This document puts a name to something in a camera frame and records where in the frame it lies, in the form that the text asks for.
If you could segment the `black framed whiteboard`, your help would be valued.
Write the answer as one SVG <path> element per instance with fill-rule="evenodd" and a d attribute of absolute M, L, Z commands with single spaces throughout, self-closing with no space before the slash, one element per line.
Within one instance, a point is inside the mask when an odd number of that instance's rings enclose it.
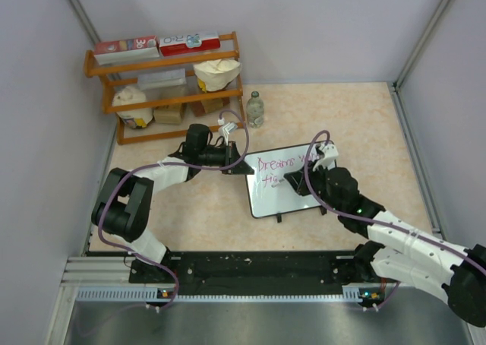
<path fill-rule="evenodd" d="M 277 182 L 285 173 L 303 167 L 307 150 L 308 145 L 300 144 L 253 152 L 245 157 L 245 162 L 254 169 L 253 175 L 245 176 L 252 217 L 275 216 L 280 223 L 283 214 L 300 210 L 317 207 L 321 214 L 327 213 L 312 195 L 301 197 L 286 180 Z"/>

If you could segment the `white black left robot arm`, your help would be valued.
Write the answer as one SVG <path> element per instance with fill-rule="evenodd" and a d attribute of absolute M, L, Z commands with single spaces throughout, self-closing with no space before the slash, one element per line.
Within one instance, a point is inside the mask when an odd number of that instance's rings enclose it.
<path fill-rule="evenodd" d="M 102 242 L 122 248 L 147 263 L 146 272 L 155 281 L 167 280 L 172 273 L 170 251 L 148 229 L 154 194 L 188 182 L 200 171 L 220 171 L 226 175 L 253 175 L 229 133 L 234 122 L 220 127 L 215 144 L 213 133 L 202 124 L 192 124 L 176 152 L 163 160 L 127 171 L 112 169 L 106 177 L 91 214 Z"/>

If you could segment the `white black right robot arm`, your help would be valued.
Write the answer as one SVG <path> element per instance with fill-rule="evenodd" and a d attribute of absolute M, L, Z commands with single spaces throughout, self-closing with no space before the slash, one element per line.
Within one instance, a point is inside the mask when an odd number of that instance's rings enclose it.
<path fill-rule="evenodd" d="M 395 280 L 426 292 L 463 321 L 485 326 L 485 247 L 456 245 L 417 229 L 365 197 L 344 167 L 312 163 L 283 178 L 297 195 L 312 195 L 350 232 L 367 239 L 355 252 L 356 275 Z"/>

